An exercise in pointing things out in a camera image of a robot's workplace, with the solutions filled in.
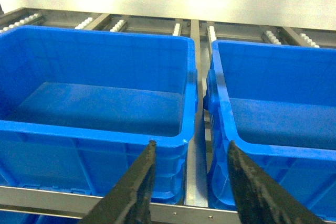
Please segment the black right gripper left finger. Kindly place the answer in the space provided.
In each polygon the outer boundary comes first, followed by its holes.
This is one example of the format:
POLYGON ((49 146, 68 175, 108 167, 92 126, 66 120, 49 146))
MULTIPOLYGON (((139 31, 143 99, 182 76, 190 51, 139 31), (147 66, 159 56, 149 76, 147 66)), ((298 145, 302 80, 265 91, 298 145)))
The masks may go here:
POLYGON ((155 151, 156 142, 150 140, 115 186, 79 223, 152 223, 155 151))

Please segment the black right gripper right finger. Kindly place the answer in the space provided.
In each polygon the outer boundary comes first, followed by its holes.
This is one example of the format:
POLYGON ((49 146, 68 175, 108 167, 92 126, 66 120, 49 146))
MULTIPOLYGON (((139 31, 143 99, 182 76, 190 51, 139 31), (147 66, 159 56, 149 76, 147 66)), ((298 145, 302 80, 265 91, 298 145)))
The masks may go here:
POLYGON ((325 223, 264 172, 234 141, 227 166, 241 223, 325 223))

